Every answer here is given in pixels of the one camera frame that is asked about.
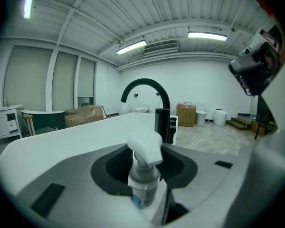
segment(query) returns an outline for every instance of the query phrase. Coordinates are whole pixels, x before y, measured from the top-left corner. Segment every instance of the table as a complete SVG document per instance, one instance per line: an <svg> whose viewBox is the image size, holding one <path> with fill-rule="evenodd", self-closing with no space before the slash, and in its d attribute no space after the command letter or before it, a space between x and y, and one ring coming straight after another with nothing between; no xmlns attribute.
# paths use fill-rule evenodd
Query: table
<svg viewBox="0 0 285 228"><path fill-rule="evenodd" d="M23 119L21 114L21 108L22 108L21 104L0 108L0 139L9 138L13 136L20 136L20 138L22 138L21 128L23 126ZM8 114L15 115L15 121L17 125L16 131L12 132L8 131L7 120L4 120L7 119Z"/></svg>

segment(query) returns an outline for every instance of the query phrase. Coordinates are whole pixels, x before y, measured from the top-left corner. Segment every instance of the toilet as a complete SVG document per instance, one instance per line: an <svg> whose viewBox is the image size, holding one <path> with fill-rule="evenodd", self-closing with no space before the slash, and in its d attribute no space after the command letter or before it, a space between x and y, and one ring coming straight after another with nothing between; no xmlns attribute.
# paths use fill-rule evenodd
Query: toilet
<svg viewBox="0 0 285 228"><path fill-rule="evenodd" d="M213 122L217 126L225 126L228 113L224 110L215 110L213 114Z"/></svg>
<svg viewBox="0 0 285 228"><path fill-rule="evenodd" d="M119 115L124 115L124 114L128 114L130 113L131 109L130 109L130 105L129 104L125 104L122 107L118 108L118 114Z"/></svg>
<svg viewBox="0 0 285 228"><path fill-rule="evenodd" d="M202 126L205 123L207 115L207 112L205 112L205 104L195 103L195 106L196 106L195 124L198 126Z"/></svg>
<svg viewBox="0 0 285 228"><path fill-rule="evenodd" d="M135 109L137 113L148 113L149 112L149 104L140 104L138 108Z"/></svg>

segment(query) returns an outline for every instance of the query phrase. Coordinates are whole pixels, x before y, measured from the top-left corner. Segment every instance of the shelf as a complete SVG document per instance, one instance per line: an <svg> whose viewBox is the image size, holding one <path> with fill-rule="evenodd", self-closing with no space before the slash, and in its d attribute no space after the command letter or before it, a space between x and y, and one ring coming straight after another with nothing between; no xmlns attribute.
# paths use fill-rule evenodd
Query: shelf
<svg viewBox="0 0 285 228"><path fill-rule="evenodd" d="M14 133L11 133L11 134L7 134L7 135L3 135L3 136L0 136L0 139L5 139L5 138L9 138L9 137L14 137L14 136L18 136L20 135L19 132L14 132Z"/></svg>

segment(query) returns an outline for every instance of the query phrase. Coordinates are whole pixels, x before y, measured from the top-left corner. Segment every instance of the concrete floor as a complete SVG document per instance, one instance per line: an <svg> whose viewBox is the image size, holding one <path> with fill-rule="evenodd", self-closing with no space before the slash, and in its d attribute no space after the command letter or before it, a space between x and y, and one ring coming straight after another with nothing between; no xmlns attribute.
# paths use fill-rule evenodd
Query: concrete floor
<svg viewBox="0 0 285 228"><path fill-rule="evenodd" d="M241 148L254 146L261 137L254 140L251 131L239 131L230 125L216 126L205 122L203 126L178 127L176 145L192 150L218 154L238 155Z"/></svg>

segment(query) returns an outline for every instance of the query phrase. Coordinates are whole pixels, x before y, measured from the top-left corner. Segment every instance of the ceiling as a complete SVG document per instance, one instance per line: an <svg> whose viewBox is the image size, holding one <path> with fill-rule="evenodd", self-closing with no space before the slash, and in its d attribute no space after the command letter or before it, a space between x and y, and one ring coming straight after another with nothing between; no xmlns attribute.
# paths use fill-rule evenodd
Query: ceiling
<svg viewBox="0 0 285 228"><path fill-rule="evenodd" d="M232 58L258 28L273 25L254 0L33 0L31 18L15 16L2 36L69 45L122 67L135 62L143 48L116 51L143 39L148 46L176 42L178 53L170 57L207 52ZM188 39L188 31L224 34L228 40Z"/></svg>

